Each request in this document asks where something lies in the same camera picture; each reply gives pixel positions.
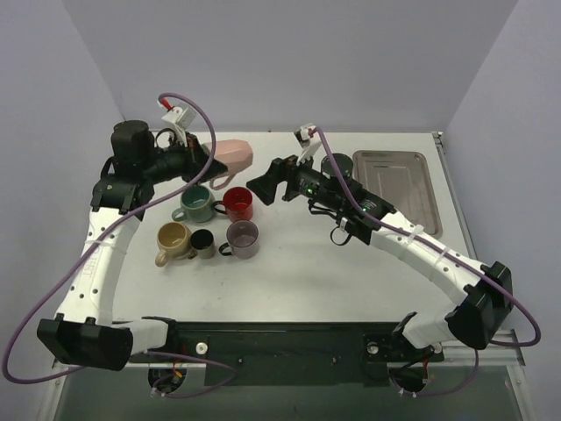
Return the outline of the pink faceted mug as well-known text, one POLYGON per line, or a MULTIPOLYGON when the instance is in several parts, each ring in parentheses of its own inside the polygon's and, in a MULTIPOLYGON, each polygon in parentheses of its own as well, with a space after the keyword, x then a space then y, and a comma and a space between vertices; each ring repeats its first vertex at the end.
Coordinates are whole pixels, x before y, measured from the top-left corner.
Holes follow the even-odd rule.
POLYGON ((245 140, 219 140, 213 160, 222 162, 228 168, 228 172, 225 175, 209 181, 209 188, 218 191, 227 188, 238 174, 252 165, 253 150, 245 140))

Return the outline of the red mug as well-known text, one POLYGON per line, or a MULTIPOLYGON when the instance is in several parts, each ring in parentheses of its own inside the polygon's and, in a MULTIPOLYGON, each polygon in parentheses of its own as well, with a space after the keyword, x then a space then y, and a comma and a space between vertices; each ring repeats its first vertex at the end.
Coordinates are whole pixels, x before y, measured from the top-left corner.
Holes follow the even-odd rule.
POLYGON ((225 215, 231 222, 249 221, 253 217, 252 192, 244 187, 228 189, 221 200, 215 201, 212 208, 225 215))

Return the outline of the green speckled mug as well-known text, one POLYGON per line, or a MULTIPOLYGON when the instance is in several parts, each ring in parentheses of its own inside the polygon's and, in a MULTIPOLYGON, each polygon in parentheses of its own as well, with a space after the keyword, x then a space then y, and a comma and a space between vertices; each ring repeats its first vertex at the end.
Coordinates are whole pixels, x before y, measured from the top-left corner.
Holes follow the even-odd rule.
POLYGON ((197 224, 210 221, 214 217, 215 198, 205 186, 186 189, 180 198, 180 207, 174 210, 171 218, 175 222, 191 221, 197 224))

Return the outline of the purple mug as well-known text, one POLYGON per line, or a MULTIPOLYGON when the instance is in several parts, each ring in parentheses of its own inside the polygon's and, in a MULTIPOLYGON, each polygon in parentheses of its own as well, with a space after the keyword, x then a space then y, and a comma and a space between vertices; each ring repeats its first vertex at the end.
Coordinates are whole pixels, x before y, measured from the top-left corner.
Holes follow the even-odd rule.
POLYGON ((252 221, 240 220, 230 224, 226 241, 218 248, 222 256, 251 259, 259 251, 259 228, 252 221))

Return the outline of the small brown cup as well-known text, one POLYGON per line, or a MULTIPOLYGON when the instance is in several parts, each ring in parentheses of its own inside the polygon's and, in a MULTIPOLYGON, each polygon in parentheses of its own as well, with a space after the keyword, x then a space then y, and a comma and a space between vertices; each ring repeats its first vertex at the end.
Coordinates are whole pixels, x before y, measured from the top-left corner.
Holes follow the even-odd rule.
POLYGON ((199 229, 193 232, 189 242, 195 255, 201 259, 211 259, 216 254, 215 238, 208 229, 199 229))

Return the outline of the beige round mug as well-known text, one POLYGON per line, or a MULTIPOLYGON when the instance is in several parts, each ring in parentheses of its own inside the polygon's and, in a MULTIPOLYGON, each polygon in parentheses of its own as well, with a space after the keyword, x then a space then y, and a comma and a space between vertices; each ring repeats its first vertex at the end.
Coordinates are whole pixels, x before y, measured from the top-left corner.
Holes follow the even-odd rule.
POLYGON ((191 231, 182 223, 169 222, 161 226, 157 233, 159 251, 155 265, 163 268, 172 260, 193 259, 196 251, 190 244, 191 231))

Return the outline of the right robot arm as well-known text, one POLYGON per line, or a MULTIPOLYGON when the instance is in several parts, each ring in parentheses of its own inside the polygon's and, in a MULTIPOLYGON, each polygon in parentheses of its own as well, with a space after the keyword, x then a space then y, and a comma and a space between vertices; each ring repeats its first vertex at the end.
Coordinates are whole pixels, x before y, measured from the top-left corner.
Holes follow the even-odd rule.
POLYGON ((310 205, 331 214, 350 236, 392 254, 447 295, 449 303, 435 314, 413 311, 398 324, 391 338, 397 356, 410 359, 423 348, 448 340, 485 349, 513 308, 505 297, 512 291, 510 270, 499 262, 488 266, 444 246, 365 189, 352 172, 344 172, 338 180, 329 160, 322 161, 319 171, 312 165, 311 161, 299 163, 294 155, 277 158, 246 186, 270 205, 278 185, 284 183, 284 201, 306 197, 310 205))

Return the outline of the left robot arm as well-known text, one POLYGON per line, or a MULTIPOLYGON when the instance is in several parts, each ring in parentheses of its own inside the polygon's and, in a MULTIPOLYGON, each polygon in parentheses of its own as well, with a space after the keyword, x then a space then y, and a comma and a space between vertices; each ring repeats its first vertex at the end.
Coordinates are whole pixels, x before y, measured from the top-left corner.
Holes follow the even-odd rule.
POLYGON ((189 134, 162 148, 141 120, 116 124, 110 143, 113 154, 92 191, 88 236, 70 288, 54 318, 40 320, 37 337, 63 364, 119 371, 135 354, 150 350, 169 361, 181 348, 171 318, 115 322, 112 314, 124 258, 155 185, 177 177, 206 182, 227 167, 215 158, 216 141, 201 145, 189 134))

